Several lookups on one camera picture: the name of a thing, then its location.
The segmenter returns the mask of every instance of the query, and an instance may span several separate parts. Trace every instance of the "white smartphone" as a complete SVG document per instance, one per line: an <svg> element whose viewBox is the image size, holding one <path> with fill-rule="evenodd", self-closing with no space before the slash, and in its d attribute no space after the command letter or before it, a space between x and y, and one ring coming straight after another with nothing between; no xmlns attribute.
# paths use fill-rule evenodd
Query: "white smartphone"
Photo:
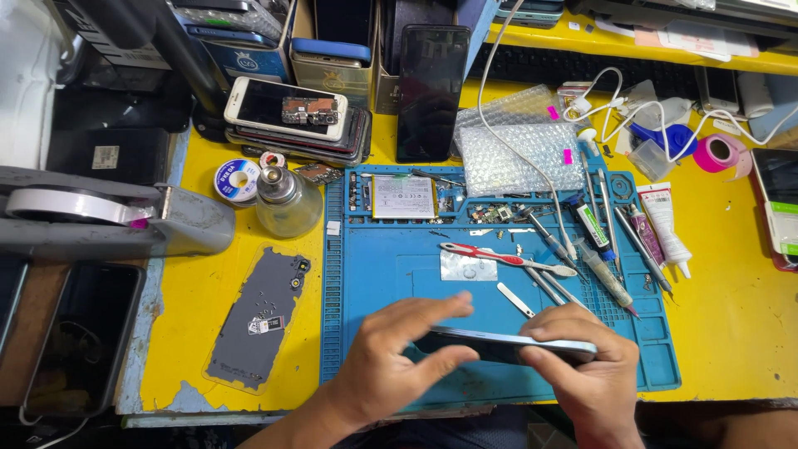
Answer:
<svg viewBox="0 0 798 449"><path fill-rule="evenodd" d="M701 95L701 107L704 111L722 109L730 113L740 111L737 100L737 81L734 70L716 67L696 67L698 93Z"/></svg>
<svg viewBox="0 0 798 449"><path fill-rule="evenodd" d="M539 346L554 352L569 364L586 364L593 361L598 349L586 341L553 340L538 341L525 336L508 336L490 332L434 326L427 335L414 342L416 348L426 354L450 344L464 344L480 355L480 360L500 364L524 364L518 351L524 346Z"/></svg>
<svg viewBox="0 0 798 449"><path fill-rule="evenodd" d="M335 125L291 125L282 122L284 97L333 98L338 102L338 123ZM295 85L237 77L233 83L224 120L233 125L249 126L323 141L340 141L345 127L344 117L349 102L337 93L303 89Z"/></svg>
<svg viewBox="0 0 798 449"><path fill-rule="evenodd" d="M346 67L347 69L361 69L363 65L357 59L339 58L337 56L327 56L326 54L312 54L295 51L292 59L296 62L309 62L311 64L323 64L325 66Z"/></svg>

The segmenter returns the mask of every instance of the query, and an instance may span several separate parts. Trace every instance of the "pink tape roll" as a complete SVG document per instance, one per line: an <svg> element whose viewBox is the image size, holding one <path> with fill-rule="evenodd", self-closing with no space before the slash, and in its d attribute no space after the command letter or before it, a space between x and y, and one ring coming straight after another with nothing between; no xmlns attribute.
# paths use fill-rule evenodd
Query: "pink tape roll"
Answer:
<svg viewBox="0 0 798 449"><path fill-rule="evenodd" d="M712 134L698 141L693 159L705 172L717 173L737 165L740 152L745 150L745 144L734 137Z"/></svg>

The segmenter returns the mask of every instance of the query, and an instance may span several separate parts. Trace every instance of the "pink sticker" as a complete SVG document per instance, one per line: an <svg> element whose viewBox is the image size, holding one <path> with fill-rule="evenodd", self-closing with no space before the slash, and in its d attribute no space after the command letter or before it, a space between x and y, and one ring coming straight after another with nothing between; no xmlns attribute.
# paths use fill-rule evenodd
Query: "pink sticker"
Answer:
<svg viewBox="0 0 798 449"><path fill-rule="evenodd" d="M549 112L549 116L551 117L552 120L558 120L559 119L559 114L557 113L557 108L555 108L554 106L549 106L549 107L546 108L546 110Z"/></svg>
<svg viewBox="0 0 798 449"><path fill-rule="evenodd" d="M140 218L138 220L131 221L130 222L130 227L131 228L144 229L144 228L147 227L147 219L146 218Z"/></svg>

